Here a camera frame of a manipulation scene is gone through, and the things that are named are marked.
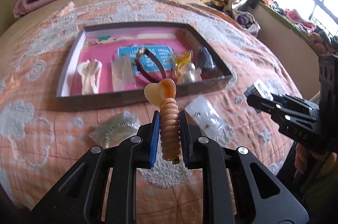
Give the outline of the person's right hand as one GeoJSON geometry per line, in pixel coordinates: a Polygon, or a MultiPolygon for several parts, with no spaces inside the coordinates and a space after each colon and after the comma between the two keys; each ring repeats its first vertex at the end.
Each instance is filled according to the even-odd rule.
{"type": "Polygon", "coordinates": [[[301,144],[297,144],[296,146],[296,157],[295,157],[295,167],[302,174],[308,168],[308,159],[310,156],[313,156],[315,159],[323,162],[323,166],[317,174],[317,179],[322,178],[328,175],[332,171],[337,171],[337,154],[325,154],[319,155],[315,152],[309,151],[301,144]]]}

